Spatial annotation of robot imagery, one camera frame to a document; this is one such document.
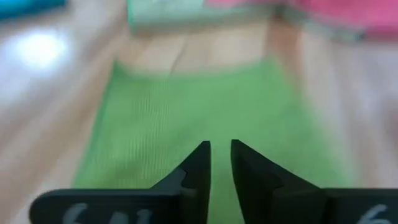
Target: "black plastic holder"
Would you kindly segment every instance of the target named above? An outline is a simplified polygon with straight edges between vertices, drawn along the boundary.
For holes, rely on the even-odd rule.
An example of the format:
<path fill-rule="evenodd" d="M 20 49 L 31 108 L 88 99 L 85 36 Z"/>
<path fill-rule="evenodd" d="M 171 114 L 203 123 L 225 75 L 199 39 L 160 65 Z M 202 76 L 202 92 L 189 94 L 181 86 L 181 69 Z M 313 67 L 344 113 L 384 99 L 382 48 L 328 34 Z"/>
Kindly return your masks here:
<path fill-rule="evenodd" d="M 398 224 L 397 189 L 321 189 L 239 140 L 231 142 L 233 178 L 247 224 Z M 32 224 L 207 222 L 210 142 L 202 142 L 150 189 L 54 190 L 31 205 Z"/>

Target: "pink cloth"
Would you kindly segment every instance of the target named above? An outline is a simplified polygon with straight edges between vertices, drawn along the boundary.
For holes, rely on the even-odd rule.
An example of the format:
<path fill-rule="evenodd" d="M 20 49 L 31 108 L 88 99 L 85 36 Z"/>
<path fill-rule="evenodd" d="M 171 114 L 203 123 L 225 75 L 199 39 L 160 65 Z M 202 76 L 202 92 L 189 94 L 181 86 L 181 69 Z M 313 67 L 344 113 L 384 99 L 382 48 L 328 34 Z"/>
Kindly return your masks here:
<path fill-rule="evenodd" d="M 207 0 L 212 6 L 285 2 L 317 22 L 360 29 L 366 35 L 398 37 L 398 0 Z"/>
<path fill-rule="evenodd" d="M 353 28 L 388 32 L 398 27 L 398 0 L 296 0 L 295 7 Z"/>
<path fill-rule="evenodd" d="M 258 3 L 278 3 L 284 0 L 206 0 L 207 3 L 214 7 L 233 7 L 240 4 L 258 4 Z"/>

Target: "handwritten number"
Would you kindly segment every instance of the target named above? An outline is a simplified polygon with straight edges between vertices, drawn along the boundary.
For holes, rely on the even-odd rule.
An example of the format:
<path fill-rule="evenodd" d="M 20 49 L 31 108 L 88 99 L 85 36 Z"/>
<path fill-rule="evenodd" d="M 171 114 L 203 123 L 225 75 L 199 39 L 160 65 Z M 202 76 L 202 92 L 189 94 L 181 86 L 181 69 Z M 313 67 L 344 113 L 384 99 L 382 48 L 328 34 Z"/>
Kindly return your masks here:
<path fill-rule="evenodd" d="M 71 208 L 65 212 L 65 214 L 62 217 L 62 223 L 63 224 L 79 224 L 76 221 L 76 219 L 79 217 L 79 215 L 88 208 L 86 203 L 77 203 L 74 204 Z"/>
<path fill-rule="evenodd" d="M 79 215 L 88 208 L 86 203 L 77 203 L 72 205 L 62 217 L 62 224 L 80 224 L 76 220 Z M 137 224 L 149 224 L 152 216 L 152 211 L 148 209 L 142 209 L 137 212 Z M 129 216 L 125 213 L 114 212 L 112 214 L 109 224 L 128 224 Z"/>
<path fill-rule="evenodd" d="M 385 212 L 387 209 L 387 205 L 376 205 L 369 209 L 357 224 L 391 224 L 389 220 L 376 218 L 379 213 Z"/>

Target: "green towel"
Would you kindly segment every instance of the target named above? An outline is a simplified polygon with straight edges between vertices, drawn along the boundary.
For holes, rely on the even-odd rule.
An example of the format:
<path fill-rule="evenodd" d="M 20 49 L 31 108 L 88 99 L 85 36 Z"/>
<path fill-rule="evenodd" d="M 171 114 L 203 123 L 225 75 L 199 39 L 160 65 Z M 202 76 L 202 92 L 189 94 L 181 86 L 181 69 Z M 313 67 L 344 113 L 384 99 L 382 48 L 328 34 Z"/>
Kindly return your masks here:
<path fill-rule="evenodd" d="M 231 139 L 320 187 L 354 184 L 274 63 L 180 77 L 115 63 L 75 187 L 149 188 L 210 140 L 209 223 L 243 223 Z"/>

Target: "wooden floor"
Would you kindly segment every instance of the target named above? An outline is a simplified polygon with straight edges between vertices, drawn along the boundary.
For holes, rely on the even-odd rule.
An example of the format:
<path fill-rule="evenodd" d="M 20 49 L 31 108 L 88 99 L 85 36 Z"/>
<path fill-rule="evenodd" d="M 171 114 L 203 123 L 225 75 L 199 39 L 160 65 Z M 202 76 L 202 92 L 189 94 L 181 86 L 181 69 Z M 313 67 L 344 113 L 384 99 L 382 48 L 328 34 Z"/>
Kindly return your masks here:
<path fill-rule="evenodd" d="M 125 11 L 125 0 L 72 0 L 0 24 L 0 223 L 28 223 L 37 194 L 68 187 L 116 57 L 170 72 L 277 57 L 363 185 L 398 187 L 398 45 L 266 21 L 133 37 Z"/>

